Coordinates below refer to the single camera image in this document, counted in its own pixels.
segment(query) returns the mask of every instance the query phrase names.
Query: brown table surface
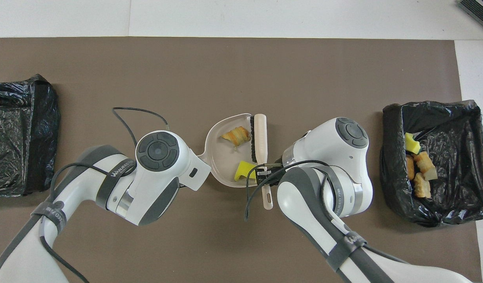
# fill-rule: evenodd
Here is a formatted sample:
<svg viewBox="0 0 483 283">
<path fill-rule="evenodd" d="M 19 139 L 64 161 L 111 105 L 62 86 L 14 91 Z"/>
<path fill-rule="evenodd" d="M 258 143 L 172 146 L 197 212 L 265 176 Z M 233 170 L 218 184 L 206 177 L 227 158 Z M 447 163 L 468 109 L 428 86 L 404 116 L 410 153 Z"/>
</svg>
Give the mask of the brown table surface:
<svg viewBox="0 0 483 283">
<path fill-rule="evenodd" d="M 196 154 L 219 120 L 263 113 L 270 161 L 326 120 L 354 119 L 370 136 L 374 199 L 365 213 L 344 221 L 372 246 L 412 264 L 481 281 L 474 223 L 427 229 L 406 222 L 387 208 L 379 180 L 384 106 L 461 100 L 453 41 L 0 39 L 0 82 L 36 73 L 60 97 L 55 168 L 93 145 L 134 155 L 130 136 L 111 114 L 114 106 L 160 113 Z M 137 136 L 164 129 L 152 116 L 123 115 Z M 276 188 L 273 193 L 276 199 Z M 46 194 L 0 198 L 0 253 Z M 209 176 L 197 192 L 181 189 L 165 215 L 144 227 L 85 202 L 55 250 L 92 282 L 339 282 L 278 205 L 265 211 L 259 199 L 244 222 L 245 191 Z"/>
</svg>

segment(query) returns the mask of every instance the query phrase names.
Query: black strap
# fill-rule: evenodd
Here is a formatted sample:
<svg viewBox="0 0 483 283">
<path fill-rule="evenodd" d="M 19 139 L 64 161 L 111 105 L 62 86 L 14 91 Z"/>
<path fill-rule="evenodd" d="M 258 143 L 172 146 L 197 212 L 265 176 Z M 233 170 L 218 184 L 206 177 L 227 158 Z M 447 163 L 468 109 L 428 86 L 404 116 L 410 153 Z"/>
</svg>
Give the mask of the black strap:
<svg viewBox="0 0 483 283">
<path fill-rule="evenodd" d="M 327 263 L 337 272 L 349 255 L 365 244 L 367 244 L 367 241 L 359 234 L 349 232 L 333 247 L 327 258 Z"/>
<path fill-rule="evenodd" d="M 118 163 L 112 170 L 110 170 L 107 175 L 105 176 L 102 185 L 100 185 L 100 189 L 98 189 L 97 197 L 95 202 L 101 208 L 107 210 L 107 200 L 109 199 L 112 190 L 116 187 L 119 179 L 123 176 L 123 174 L 128 171 L 130 168 L 135 166 L 135 161 L 127 158 Z"/>
<path fill-rule="evenodd" d="M 42 215 L 51 220 L 57 226 L 58 234 L 64 229 L 67 224 L 67 217 L 62 211 L 64 203 L 62 201 L 56 201 L 52 204 L 49 201 L 41 202 L 30 215 Z"/>
</svg>

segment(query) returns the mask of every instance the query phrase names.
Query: black bin lined with bag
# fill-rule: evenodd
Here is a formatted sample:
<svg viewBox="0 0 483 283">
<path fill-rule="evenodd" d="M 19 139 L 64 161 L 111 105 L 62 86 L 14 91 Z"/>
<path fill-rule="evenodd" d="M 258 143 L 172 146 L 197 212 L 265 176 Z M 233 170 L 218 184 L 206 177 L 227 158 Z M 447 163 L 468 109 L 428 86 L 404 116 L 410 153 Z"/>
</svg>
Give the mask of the black bin lined with bag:
<svg viewBox="0 0 483 283">
<path fill-rule="evenodd" d="M 49 188 L 59 124 L 58 96 L 44 77 L 0 83 L 0 197 Z"/>
<path fill-rule="evenodd" d="M 437 168 L 431 198 L 414 196 L 406 169 L 406 132 L 414 134 Z M 483 219 L 483 133 L 473 100 L 386 106 L 380 158 L 386 204 L 404 219 L 425 227 Z"/>
</svg>

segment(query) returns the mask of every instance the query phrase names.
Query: yellow plastic piece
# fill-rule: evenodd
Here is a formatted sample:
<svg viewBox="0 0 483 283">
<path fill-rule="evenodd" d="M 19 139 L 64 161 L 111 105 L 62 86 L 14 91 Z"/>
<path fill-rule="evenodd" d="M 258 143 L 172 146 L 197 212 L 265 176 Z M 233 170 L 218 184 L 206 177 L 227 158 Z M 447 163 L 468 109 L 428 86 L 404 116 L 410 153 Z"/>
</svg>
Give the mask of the yellow plastic piece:
<svg viewBox="0 0 483 283">
<path fill-rule="evenodd" d="M 248 162 L 243 161 L 243 160 L 240 161 L 240 164 L 238 164 L 238 169 L 236 169 L 236 173 L 234 174 L 234 180 L 238 181 L 241 176 L 246 178 L 249 171 L 252 170 L 252 168 L 254 168 L 254 167 L 256 167 L 255 164 L 248 163 Z M 249 179 L 256 179 L 255 170 L 252 171 Z"/>
<path fill-rule="evenodd" d="M 404 139 L 405 150 L 418 154 L 421 150 L 421 145 L 419 145 L 419 141 L 414 140 L 414 135 L 407 132 L 404 134 Z"/>
</svg>

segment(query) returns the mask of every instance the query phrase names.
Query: gray round joint cover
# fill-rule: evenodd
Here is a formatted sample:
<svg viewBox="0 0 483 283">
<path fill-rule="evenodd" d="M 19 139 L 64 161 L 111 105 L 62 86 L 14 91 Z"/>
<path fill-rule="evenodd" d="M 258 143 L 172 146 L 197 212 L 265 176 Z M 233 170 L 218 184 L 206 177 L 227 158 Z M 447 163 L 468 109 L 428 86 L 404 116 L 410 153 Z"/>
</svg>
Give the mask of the gray round joint cover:
<svg viewBox="0 0 483 283">
<path fill-rule="evenodd" d="M 161 172 L 179 158 L 177 139 L 167 132 L 148 134 L 137 145 L 137 159 L 149 171 Z"/>
<path fill-rule="evenodd" d="M 354 120 L 349 118 L 337 118 L 335 127 L 339 136 L 347 144 L 356 147 L 357 149 L 367 147 L 369 141 L 367 133 L 364 128 Z"/>
</svg>

